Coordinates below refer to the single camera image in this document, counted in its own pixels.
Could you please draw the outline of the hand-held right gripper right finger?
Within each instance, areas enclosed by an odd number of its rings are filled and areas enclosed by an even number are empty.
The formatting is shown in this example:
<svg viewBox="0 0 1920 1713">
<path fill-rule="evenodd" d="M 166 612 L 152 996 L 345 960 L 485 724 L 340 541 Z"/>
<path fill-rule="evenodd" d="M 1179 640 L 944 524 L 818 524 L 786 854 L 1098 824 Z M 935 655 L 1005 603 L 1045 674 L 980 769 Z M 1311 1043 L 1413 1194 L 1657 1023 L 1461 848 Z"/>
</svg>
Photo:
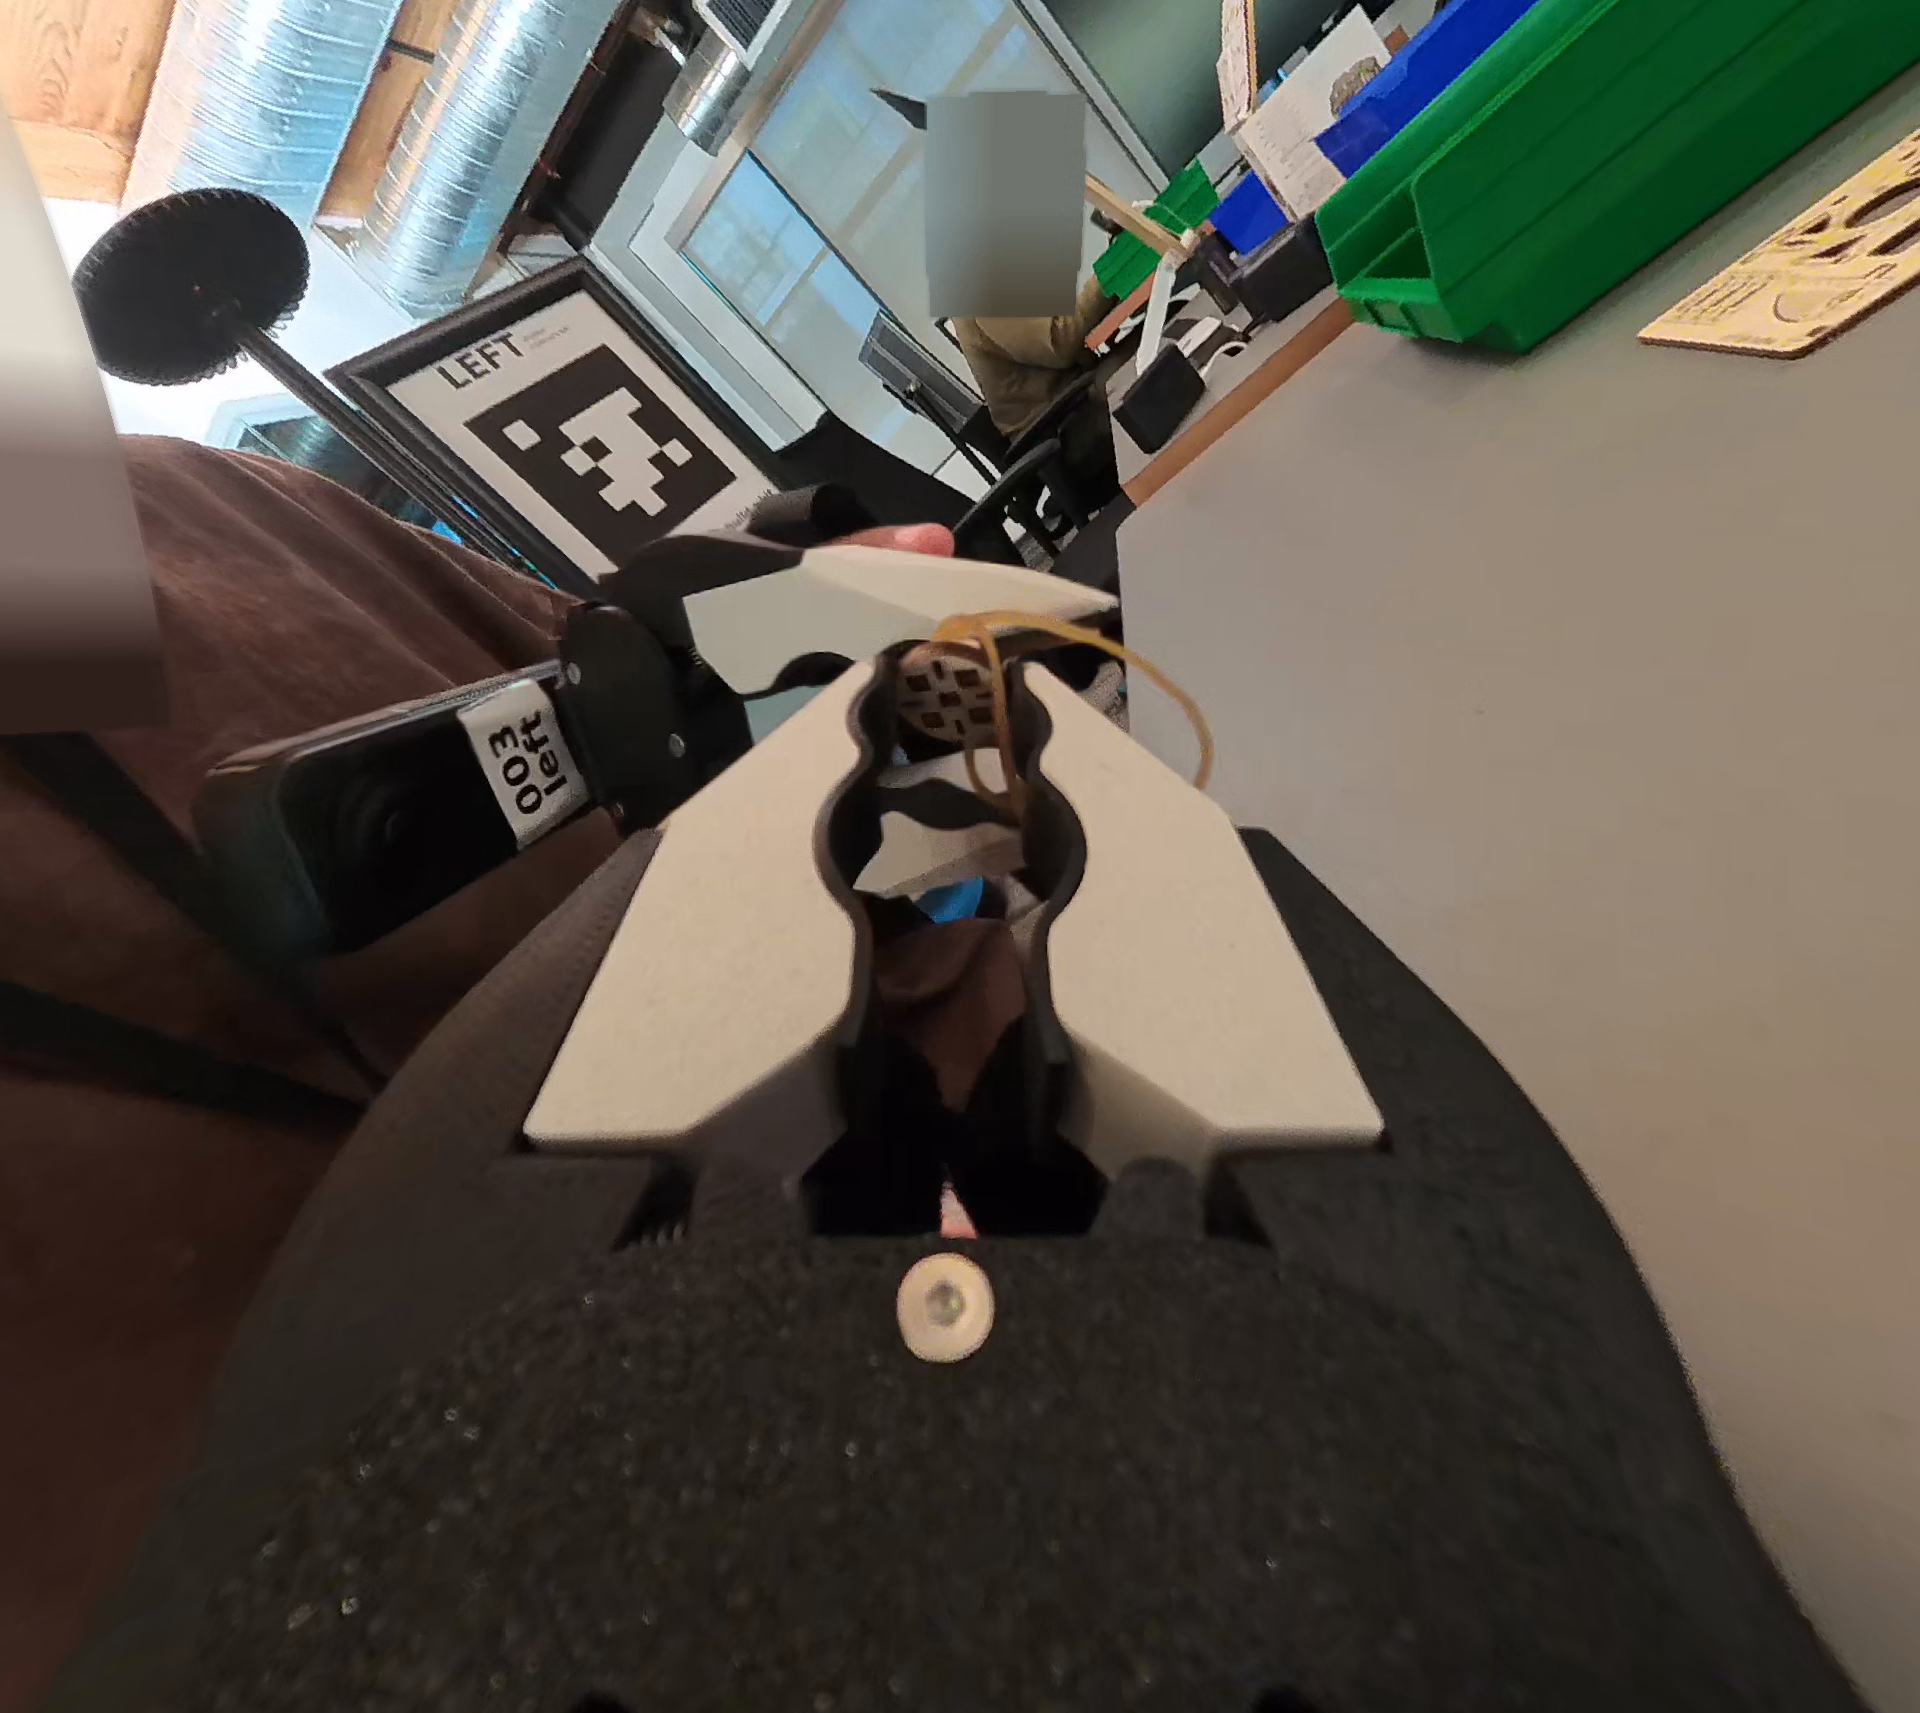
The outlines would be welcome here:
<svg viewBox="0 0 1920 1713">
<path fill-rule="evenodd" d="M 1052 674 L 1022 677 L 1025 852 L 1059 866 L 1031 965 L 1096 1168 L 1372 1148 L 1383 1120 L 1245 842 Z"/>
</svg>

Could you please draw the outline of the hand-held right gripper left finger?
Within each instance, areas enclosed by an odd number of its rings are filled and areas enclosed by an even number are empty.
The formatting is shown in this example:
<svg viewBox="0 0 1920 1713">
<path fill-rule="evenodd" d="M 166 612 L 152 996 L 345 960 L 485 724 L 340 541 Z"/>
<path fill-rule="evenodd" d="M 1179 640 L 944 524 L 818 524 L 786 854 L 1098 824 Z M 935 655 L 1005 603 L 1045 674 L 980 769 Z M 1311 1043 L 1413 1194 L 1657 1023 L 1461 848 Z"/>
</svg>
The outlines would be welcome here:
<svg viewBox="0 0 1920 1713">
<path fill-rule="evenodd" d="M 823 860 L 856 661 L 663 824 L 522 1123 L 533 1147 L 829 1147 L 856 919 Z"/>
</svg>

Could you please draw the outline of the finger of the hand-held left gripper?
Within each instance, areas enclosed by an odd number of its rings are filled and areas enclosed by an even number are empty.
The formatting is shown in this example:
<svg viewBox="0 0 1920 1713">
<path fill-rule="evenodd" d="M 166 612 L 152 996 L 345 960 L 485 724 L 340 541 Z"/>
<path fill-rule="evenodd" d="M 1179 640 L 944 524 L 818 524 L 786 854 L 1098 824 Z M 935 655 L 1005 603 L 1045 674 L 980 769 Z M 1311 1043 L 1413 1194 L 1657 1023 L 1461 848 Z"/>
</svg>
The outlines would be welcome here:
<svg viewBox="0 0 1920 1713">
<path fill-rule="evenodd" d="M 1013 875 L 1024 835 L 995 816 L 967 778 L 965 761 L 887 766 L 873 787 L 878 844 L 854 889 L 918 899 L 967 881 Z"/>
<path fill-rule="evenodd" d="M 829 673 L 895 645 L 923 643 L 949 618 L 990 612 L 1089 623 L 1115 596 L 1024 567 L 871 547 L 776 548 L 772 572 L 681 596 L 690 647 L 740 696 L 816 689 Z"/>
</svg>

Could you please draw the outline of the small wooden model part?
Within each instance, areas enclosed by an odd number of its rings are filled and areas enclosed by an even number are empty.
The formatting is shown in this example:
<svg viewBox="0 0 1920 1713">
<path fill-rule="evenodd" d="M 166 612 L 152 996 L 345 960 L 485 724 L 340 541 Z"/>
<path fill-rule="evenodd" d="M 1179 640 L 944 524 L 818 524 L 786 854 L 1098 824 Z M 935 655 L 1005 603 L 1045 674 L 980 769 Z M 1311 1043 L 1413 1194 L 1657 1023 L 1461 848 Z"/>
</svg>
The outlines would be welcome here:
<svg viewBox="0 0 1920 1713">
<path fill-rule="evenodd" d="M 967 643 L 921 643 L 894 670 L 903 733 L 946 748 L 995 742 L 995 686 L 985 655 Z"/>
</svg>

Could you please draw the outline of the tan rubber band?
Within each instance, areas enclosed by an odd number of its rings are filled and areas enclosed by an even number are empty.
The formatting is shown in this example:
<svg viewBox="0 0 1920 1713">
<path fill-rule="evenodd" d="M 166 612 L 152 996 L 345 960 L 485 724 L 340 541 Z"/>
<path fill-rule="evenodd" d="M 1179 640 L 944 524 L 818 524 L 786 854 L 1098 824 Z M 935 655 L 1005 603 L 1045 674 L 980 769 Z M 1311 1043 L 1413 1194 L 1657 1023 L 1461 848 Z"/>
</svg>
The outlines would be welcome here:
<svg viewBox="0 0 1920 1713">
<path fill-rule="evenodd" d="M 1191 787 L 1210 788 L 1216 764 L 1216 740 L 1211 726 L 1191 698 L 1191 694 L 1174 683 L 1158 665 L 1132 650 L 1115 639 L 1099 633 L 1088 621 L 1067 621 L 1037 610 L 991 608 L 980 612 L 954 615 L 938 623 L 923 645 L 942 656 L 960 656 L 978 661 L 988 689 L 988 717 L 991 746 L 997 757 L 999 787 L 990 788 L 978 764 L 978 752 L 971 742 L 964 745 L 964 769 L 975 798 L 995 816 L 1012 826 L 1020 826 L 1025 816 L 1028 787 L 1016 764 L 1016 736 L 1012 718 L 1009 673 L 1031 647 L 1008 645 L 1013 639 L 1037 637 L 1044 645 L 1069 645 L 1094 650 L 1115 661 L 1139 677 L 1186 717 L 1187 728 L 1195 740 L 1195 773 Z"/>
</svg>

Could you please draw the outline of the plywood parts sheet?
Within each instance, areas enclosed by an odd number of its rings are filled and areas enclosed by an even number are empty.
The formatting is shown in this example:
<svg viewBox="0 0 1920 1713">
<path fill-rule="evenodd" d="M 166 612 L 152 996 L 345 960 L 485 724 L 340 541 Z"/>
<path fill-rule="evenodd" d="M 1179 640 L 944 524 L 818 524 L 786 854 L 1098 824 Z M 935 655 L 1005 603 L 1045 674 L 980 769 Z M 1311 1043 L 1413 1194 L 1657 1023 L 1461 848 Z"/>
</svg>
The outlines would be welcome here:
<svg viewBox="0 0 1920 1713">
<path fill-rule="evenodd" d="M 1864 164 L 1638 333 L 1653 349 L 1799 358 L 1918 282 L 1918 135 Z"/>
</svg>

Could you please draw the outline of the black office chair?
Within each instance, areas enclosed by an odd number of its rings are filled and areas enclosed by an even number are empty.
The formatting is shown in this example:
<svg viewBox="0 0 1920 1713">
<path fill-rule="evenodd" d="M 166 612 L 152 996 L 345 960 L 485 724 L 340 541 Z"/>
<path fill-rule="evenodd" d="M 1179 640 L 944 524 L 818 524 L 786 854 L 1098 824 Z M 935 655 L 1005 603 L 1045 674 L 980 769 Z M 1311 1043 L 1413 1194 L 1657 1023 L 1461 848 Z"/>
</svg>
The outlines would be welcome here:
<svg viewBox="0 0 1920 1713">
<path fill-rule="evenodd" d="M 985 346 L 965 385 L 886 309 L 860 344 L 860 364 L 909 413 L 938 431 L 990 485 L 1012 485 L 1002 509 L 1044 554 L 1092 521 L 1111 492 L 1113 465 L 1099 357 L 1076 353 L 1066 364 L 1029 367 Z"/>
</svg>

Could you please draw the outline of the person's brown shirt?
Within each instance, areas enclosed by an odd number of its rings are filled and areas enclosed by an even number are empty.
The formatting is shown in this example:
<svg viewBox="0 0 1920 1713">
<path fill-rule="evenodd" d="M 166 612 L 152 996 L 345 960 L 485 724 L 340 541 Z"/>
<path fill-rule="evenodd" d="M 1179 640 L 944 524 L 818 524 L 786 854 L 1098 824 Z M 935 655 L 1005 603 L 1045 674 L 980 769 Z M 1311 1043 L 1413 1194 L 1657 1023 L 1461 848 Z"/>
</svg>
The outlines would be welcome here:
<svg viewBox="0 0 1920 1713">
<path fill-rule="evenodd" d="M 284 461 L 121 443 L 172 720 L 107 736 L 188 828 L 242 748 L 545 659 L 567 599 Z M 11 762 L 3 980 L 281 1076 L 340 1065 Z M 3 1709 L 34 1706 L 188 1452 L 348 1123 L 248 1120 L 3 1067 Z"/>
</svg>

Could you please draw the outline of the framed black-white marker sign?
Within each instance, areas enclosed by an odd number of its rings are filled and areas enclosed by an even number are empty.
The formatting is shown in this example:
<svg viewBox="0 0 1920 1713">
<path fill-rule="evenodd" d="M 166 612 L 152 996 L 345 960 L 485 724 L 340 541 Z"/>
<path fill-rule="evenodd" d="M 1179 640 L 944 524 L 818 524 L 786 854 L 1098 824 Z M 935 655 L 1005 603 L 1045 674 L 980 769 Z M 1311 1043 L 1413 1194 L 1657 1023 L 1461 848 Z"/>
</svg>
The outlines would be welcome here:
<svg viewBox="0 0 1920 1713">
<path fill-rule="evenodd" d="M 780 491 L 755 431 L 582 257 L 325 378 L 470 517 L 476 547 L 569 595 Z"/>
</svg>

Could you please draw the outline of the black equipment box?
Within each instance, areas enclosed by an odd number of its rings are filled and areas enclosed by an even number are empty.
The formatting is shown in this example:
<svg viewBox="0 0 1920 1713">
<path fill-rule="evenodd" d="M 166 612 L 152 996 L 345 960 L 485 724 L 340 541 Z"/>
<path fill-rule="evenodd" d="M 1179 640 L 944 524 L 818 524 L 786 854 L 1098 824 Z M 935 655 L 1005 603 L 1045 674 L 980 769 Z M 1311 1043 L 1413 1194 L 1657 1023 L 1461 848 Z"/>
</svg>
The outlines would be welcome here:
<svg viewBox="0 0 1920 1713">
<path fill-rule="evenodd" d="M 1158 455 L 1206 399 L 1199 368 L 1177 343 L 1164 343 L 1111 406 L 1115 427 L 1144 455 Z"/>
</svg>

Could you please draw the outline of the stack of green bins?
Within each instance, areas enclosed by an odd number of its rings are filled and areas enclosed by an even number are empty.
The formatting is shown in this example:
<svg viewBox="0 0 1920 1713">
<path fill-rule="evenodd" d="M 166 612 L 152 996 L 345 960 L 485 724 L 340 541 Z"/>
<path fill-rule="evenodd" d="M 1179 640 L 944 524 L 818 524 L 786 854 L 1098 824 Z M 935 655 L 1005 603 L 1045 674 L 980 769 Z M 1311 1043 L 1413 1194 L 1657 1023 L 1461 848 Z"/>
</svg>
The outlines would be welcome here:
<svg viewBox="0 0 1920 1713">
<path fill-rule="evenodd" d="M 1217 201 L 1207 167 L 1193 158 L 1146 205 L 1144 223 L 1177 241 L 1204 230 Z M 1092 217 L 1111 234 L 1111 245 L 1092 262 L 1092 277 L 1109 302 L 1122 302 L 1152 280 L 1165 249 L 1123 227 L 1109 210 L 1111 201 L 1099 205 L 1089 194 L 1088 202 Z"/>
</svg>

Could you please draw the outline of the small blue plastic bin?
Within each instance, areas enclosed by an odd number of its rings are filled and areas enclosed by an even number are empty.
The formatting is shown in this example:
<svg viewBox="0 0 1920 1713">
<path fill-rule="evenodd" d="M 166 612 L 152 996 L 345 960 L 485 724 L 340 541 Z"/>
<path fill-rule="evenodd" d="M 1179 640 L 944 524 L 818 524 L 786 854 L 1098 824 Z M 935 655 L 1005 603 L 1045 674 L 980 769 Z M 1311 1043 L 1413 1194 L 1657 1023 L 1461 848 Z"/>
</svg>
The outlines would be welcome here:
<svg viewBox="0 0 1920 1713">
<path fill-rule="evenodd" d="M 1260 174 L 1252 167 L 1244 167 L 1207 217 L 1211 232 L 1224 241 L 1225 249 L 1237 259 L 1245 259 L 1267 241 L 1284 234 L 1301 217 L 1311 219 L 1316 210 L 1316 205 L 1307 205 L 1304 213 L 1285 208 L 1267 191 Z"/>
</svg>

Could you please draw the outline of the white instruction booklet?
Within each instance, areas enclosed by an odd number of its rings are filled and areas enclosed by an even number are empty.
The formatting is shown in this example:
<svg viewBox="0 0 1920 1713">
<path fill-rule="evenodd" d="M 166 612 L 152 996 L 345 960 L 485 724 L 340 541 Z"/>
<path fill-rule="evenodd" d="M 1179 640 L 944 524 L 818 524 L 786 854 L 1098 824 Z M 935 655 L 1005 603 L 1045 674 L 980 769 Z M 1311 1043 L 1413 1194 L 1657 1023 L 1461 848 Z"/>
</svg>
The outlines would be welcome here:
<svg viewBox="0 0 1920 1713">
<path fill-rule="evenodd" d="M 1349 8 L 1263 99 L 1254 0 L 1220 0 L 1217 46 L 1222 131 L 1287 219 L 1314 214 L 1346 178 L 1322 135 L 1393 58 L 1373 18 L 1361 4 Z"/>
</svg>

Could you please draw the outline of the green plastic bin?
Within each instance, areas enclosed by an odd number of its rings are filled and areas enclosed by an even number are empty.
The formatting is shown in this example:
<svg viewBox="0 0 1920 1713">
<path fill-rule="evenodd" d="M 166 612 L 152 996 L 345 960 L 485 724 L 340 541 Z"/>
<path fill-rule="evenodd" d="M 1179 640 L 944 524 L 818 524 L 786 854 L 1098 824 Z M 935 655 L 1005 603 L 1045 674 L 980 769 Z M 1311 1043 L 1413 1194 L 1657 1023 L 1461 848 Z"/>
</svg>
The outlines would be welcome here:
<svg viewBox="0 0 1920 1713">
<path fill-rule="evenodd" d="M 1320 206 L 1332 286 L 1528 353 L 1915 53 L 1915 0 L 1539 0 Z"/>
</svg>

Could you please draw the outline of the black round pedestal stand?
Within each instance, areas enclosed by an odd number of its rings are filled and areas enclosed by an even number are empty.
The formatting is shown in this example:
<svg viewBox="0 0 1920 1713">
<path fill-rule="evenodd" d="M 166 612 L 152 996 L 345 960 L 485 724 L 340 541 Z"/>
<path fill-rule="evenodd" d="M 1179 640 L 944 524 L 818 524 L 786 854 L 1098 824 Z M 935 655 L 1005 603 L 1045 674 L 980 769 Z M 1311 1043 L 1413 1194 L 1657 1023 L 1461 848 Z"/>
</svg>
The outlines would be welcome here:
<svg viewBox="0 0 1920 1713">
<path fill-rule="evenodd" d="M 251 358 L 467 547 L 588 596 L 588 571 L 473 463 L 398 406 L 360 405 L 281 346 L 278 333 L 305 297 L 309 264 L 304 232 L 268 198 L 193 189 L 118 219 L 69 285 L 103 374 L 186 386 Z"/>
</svg>

